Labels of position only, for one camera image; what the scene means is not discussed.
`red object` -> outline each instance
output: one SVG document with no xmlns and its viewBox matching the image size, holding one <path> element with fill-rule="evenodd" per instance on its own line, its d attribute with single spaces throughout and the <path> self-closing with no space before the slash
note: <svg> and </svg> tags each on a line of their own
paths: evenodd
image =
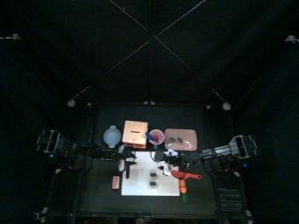
<svg viewBox="0 0 299 224">
<path fill-rule="evenodd" d="M 180 179 L 180 192 L 186 193 L 186 185 L 185 180 L 182 178 Z"/>
<path fill-rule="evenodd" d="M 184 171 L 172 171 L 172 175 L 177 178 L 177 179 L 201 179 L 201 175 L 198 174 L 193 174 L 193 173 L 188 173 Z"/>
<path fill-rule="evenodd" d="M 118 176 L 113 176 L 112 178 L 112 189 L 116 190 L 118 188 Z"/>
</svg>

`box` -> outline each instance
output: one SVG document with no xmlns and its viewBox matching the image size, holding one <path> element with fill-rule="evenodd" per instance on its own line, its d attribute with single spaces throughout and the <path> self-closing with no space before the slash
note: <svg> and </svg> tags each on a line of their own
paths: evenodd
<svg viewBox="0 0 299 224">
<path fill-rule="evenodd" d="M 146 122 L 125 121 L 122 143 L 125 146 L 144 149 Z"/>
</svg>

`red tool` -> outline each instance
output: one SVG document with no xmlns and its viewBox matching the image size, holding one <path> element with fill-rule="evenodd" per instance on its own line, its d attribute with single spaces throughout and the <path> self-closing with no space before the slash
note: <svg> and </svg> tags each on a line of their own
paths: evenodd
<svg viewBox="0 0 299 224">
<path fill-rule="evenodd" d="M 193 173 L 188 173 L 184 171 L 172 171 L 172 175 L 177 178 L 177 179 L 201 179 L 201 175 L 198 174 L 193 174 Z"/>
</svg>

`orange object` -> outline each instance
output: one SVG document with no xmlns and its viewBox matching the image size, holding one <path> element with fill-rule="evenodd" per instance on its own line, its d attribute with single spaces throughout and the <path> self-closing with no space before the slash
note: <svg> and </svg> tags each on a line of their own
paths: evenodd
<svg viewBox="0 0 299 224">
<path fill-rule="evenodd" d="M 182 178 L 180 179 L 180 192 L 186 193 L 186 185 L 185 180 Z"/>
</svg>

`ceiling light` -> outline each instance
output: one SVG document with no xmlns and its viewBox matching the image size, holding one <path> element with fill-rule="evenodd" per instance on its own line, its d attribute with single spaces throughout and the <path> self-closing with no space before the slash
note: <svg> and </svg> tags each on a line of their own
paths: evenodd
<svg viewBox="0 0 299 224">
<path fill-rule="evenodd" d="M 285 40 L 284 41 L 286 41 L 286 42 L 293 42 L 294 43 L 294 41 L 297 41 L 299 42 L 299 39 L 297 38 L 294 38 L 294 36 L 288 36 L 286 38 L 285 38 Z"/>
</svg>

